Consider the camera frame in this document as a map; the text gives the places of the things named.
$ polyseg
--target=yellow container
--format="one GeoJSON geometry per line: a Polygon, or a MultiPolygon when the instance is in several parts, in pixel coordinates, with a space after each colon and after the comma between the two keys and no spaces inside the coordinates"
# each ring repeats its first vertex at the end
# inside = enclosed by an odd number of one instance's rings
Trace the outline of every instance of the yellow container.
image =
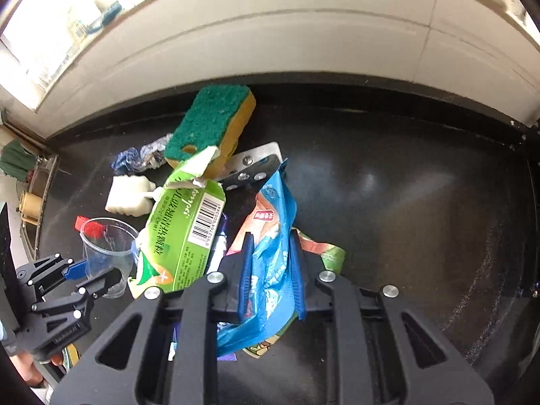
{"type": "Polygon", "coordinates": [[[23,221],[37,225],[43,200],[32,193],[23,192],[19,202],[19,211],[23,221]]]}

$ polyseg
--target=sponge hole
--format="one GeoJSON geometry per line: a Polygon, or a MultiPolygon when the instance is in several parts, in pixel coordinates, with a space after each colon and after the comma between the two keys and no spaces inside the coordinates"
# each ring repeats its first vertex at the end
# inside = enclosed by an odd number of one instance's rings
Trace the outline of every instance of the sponge hole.
{"type": "Polygon", "coordinates": [[[192,144],[187,144],[182,148],[182,152],[187,152],[188,154],[193,155],[197,152],[197,148],[192,144]]]}

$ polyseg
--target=red plastic object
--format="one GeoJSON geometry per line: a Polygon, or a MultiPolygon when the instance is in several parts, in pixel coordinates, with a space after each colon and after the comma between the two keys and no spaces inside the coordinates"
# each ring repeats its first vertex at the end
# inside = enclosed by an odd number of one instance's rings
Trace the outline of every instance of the red plastic object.
{"type": "MultiPolygon", "coordinates": [[[[85,223],[89,219],[89,217],[77,216],[77,220],[75,221],[75,230],[80,232],[80,228],[83,226],[83,223],[85,223]]],[[[102,238],[104,231],[105,226],[101,225],[99,222],[90,222],[84,226],[84,235],[87,238],[102,238]]]]}

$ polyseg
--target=green sponge surface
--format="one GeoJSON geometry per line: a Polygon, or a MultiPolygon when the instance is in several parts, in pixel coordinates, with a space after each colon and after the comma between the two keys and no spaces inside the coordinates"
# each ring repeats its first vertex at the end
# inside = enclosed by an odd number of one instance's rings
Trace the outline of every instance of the green sponge surface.
{"type": "Polygon", "coordinates": [[[209,85],[197,93],[191,108],[174,131],[165,148],[165,158],[185,161],[193,154],[183,152],[186,146],[195,152],[219,146],[227,126],[249,94],[241,85],[209,85]]]}

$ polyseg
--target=green package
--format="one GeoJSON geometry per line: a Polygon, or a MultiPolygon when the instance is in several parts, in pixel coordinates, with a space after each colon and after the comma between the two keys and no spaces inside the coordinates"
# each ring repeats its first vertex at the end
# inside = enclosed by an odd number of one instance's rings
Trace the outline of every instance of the green package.
{"type": "Polygon", "coordinates": [[[137,276],[128,282],[133,297],[150,286],[184,289],[203,275],[225,204],[221,185],[201,178],[216,154],[217,147],[208,147],[167,178],[136,241],[137,276]]]}

